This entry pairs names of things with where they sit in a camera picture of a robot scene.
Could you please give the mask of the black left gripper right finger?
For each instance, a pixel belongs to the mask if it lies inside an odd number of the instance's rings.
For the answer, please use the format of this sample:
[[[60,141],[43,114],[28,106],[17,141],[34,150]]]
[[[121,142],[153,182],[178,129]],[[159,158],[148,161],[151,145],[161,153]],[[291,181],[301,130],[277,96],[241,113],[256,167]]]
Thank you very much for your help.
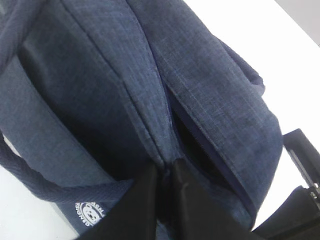
[[[179,240],[259,240],[216,205],[183,159],[172,166]]]

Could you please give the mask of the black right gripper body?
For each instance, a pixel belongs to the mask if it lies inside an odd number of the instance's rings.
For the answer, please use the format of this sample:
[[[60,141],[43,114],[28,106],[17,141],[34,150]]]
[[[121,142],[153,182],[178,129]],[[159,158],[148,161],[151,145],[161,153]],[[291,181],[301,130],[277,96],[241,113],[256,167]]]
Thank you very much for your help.
[[[285,134],[283,143],[307,187],[296,187],[253,233],[265,240],[318,240],[320,153],[300,128]]]

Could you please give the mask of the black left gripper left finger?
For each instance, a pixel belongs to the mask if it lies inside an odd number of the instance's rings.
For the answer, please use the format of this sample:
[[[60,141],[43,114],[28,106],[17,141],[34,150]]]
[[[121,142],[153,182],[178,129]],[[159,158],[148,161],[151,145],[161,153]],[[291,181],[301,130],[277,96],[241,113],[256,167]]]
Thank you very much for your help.
[[[81,240],[154,240],[158,171],[148,165],[133,186]]]

